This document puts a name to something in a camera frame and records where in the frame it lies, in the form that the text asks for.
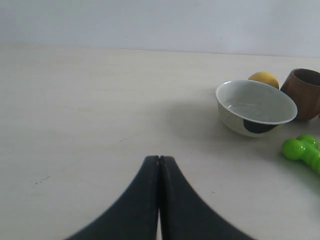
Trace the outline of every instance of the white table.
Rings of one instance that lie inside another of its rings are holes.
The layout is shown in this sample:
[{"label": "white table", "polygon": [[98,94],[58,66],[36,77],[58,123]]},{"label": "white table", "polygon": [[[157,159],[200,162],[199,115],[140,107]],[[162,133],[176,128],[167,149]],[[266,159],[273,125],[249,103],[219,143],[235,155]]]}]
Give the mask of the white table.
[{"label": "white table", "polygon": [[284,159],[320,119],[246,138],[215,87],[258,71],[283,82],[320,59],[4,44],[0,239],[62,240],[105,211],[147,155],[174,156],[215,211],[258,240],[320,239],[320,176]]}]

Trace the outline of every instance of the green rubber bone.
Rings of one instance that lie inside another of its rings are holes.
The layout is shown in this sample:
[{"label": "green rubber bone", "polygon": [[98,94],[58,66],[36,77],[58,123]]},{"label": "green rubber bone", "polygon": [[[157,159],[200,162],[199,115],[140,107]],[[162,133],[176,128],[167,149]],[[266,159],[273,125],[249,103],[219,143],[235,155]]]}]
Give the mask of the green rubber bone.
[{"label": "green rubber bone", "polygon": [[290,160],[302,160],[320,174],[320,151],[318,140],[309,134],[286,140],[282,144],[283,155]]}]

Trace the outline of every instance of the white bowl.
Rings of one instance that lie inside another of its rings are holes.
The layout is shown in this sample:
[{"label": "white bowl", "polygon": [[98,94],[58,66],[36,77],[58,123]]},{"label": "white bowl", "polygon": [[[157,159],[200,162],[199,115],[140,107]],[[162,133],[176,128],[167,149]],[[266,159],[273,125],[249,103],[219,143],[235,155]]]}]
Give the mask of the white bowl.
[{"label": "white bowl", "polygon": [[227,81],[215,90],[221,120],[233,131],[263,137],[293,120],[298,109],[282,91],[253,80]]}]

